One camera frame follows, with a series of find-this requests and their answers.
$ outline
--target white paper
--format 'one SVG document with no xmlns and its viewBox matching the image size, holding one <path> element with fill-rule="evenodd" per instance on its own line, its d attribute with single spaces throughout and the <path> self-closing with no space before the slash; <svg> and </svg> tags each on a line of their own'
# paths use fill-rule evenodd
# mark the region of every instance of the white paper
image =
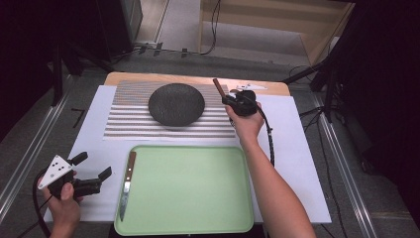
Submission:
<svg viewBox="0 0 420 238">
<path fill-rule="evenodd" d="M 138 145 L 240 146 L 238 141 L 157 142 L 104 141 L 103 132 L 116 86 L 99 86 L 86 115 L 70 157 L 87 152 L 88 159 L 74 169 L 78 179 L 94 179 L 112 167 L 112 175 L 102 183 L 101 192 L 84 197 L 81 205 L 82 221 L 114 221 L 121 190 L 124 165 L 130 150 Z M 294 100 L 290 96 L 258 95 L 257 100 L 273 128 L 275 168 L 289 183 L 303 203 L 312 223 L 330 223 L 331 217 L 306 142 Z M 259 134 L 260 144 L 269 157 L 265 126 Z M 263 222 L 252 190 L 255 222 Z M 46 213 L 46 221 L 52 221 Z"/>
</svg>

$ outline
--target striped mat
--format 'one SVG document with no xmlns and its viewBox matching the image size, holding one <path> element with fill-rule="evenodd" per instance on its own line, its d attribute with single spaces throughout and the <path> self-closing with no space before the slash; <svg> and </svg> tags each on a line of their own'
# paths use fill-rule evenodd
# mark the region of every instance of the striped mat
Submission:
<svg viewBox="0 0 420 238">
<path fill-rule="evenodd" d="M 212 84 L 189 84 L 201 92 L 203 115 L 186 127 L 167 127 L 150 114 L 149 98 L 167 82 L 121 81 L 115 92 L 103 140 L 220 141 L 235 140 L 225 106 Z"/>
</svg>

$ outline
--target knife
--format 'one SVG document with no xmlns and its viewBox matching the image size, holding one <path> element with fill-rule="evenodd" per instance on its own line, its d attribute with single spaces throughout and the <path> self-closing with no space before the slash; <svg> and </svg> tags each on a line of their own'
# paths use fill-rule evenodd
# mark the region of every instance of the knife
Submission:
<svg viewBox="0 0 420 238">
<path fill-rule="evenodd" d="M 127 203 L 129 201 L 129 192 L 131 178 L 133 175 L 134 162 L 136 160 L 136 152 L 130 152 L 129 162 L 127 163 L 126 176 L 124 177 L 123 193 L 120 199 L 120 218 L 124 220 L 124 214 L 126 213 Z"/>
</svg>

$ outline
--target metal rail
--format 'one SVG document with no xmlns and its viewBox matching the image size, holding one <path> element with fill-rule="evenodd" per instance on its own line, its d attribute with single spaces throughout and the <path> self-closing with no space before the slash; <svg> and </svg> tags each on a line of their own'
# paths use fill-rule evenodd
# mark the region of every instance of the metal rail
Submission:
<svg viewBox="0 0 420 238">
<path fill-rule="evenodd" d="M 315 106 L 323 106 L 322 99 L 319 95 L 313 94 L 313 100 Z M 358 185 L 352 176 L 349 165 L 347 164 L 346 157 L 336 136 L 333 124 L 328 122 L 324 114 L 321 114 L 321 122 L 325 134 L 327 135 L 328 142 L 331 146 L 331 150 L 336 160 L 343 183 L 346 187 L 347 194 L 349 195 L 350 202 L 352 203 L 356 218 L 361 226 L 362 233 L 366 238 L 376 238 L 377 235 L 371 222 L 368 209 L 362 195 L 359 192 Z"/>
<path fill-rule="evenodd" d="M 67 99 L 68 94 L 71 91 L 76 79 L 75 76 L 69 75 L 64 80 L 64 94 L 61 100 L 55 107 L 51 107 L 43 120 L 43 123 L 38 130 L 34 140 L 23 156 L 21 162 L 16 167 L 12 176 L 9 178 L 6 186 L 0 194 L 0 224 L 6 217 L 9 208 L 11 207 L 16 195 L 18 194 L 22 184 L 24 183 L 29 171 L 31 170 L 34 162 L 37 160 L 37 156 L 40 153 L 44 142 L 47 140 L 53 126 L 62 111 Z"/>
</svg>

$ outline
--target wooden board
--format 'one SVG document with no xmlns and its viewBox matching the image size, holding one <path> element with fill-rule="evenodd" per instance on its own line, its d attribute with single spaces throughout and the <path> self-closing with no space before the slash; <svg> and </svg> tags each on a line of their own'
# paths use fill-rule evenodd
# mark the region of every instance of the wooden board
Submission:
<svg viewBox="0 0 420 238">
<path fill-rule="evenodd" d="M 121 80 L 138 80 L 138 81 L 165 81 L 165 82 L 184 82 L 184 83 L 201 83 L 213 84 L 213 77 L 199 77 L 199 76 L 184 76 L 172 74 L 157 74 L 157 73 L 128 73 L 128 72 L 111 72 L 108 74 L 105 85 L 117 85 Z M 290 92 L 285 83 L 257 81 L 257 80 L 242 80 L 231 78 L 218 78 L 220 84 L 226 84 L 229 88 L 235 89 L 238 85 L 247 85 L 248 83 L 264 86 L 265 90 L 254 90 L 257 94 L 266 95 L 280 95 L 290 96 Z"/>
</svg>

